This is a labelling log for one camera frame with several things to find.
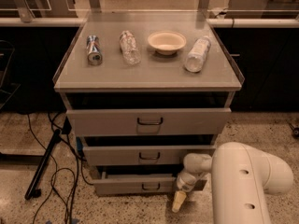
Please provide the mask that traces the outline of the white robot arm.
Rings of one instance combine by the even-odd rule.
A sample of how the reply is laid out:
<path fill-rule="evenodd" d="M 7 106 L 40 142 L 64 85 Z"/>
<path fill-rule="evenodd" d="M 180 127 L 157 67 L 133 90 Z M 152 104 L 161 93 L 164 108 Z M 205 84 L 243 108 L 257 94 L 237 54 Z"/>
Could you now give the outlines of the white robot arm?
<path fill-rule="evenodd" d="M 177 177 L 172 211 L 187 193 L 211 174 L 214 224 L 272 224 L 265 196 L 288 192 L 293 172 L 278 156 L 237 142 L 219 146 L 213 155 L 190 153 Z"/>

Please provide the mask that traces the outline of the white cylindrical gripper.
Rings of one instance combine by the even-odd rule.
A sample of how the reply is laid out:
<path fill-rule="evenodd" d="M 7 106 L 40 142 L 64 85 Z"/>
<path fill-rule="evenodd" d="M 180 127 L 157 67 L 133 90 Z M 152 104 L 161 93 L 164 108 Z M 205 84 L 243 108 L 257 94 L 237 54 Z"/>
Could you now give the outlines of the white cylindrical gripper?
<path fill-rule="evenodd" d="M 187 194 L 185 192 L 191 192 L 196 186 L 197 182 L 205 177 L 206 173 L 191 173 L 186 169 L 183 169 L 177 176 L 177 188 L 174 200 L 172 203 L 172 211 L 177 213 L 180 207 L 183 205 Z"/>

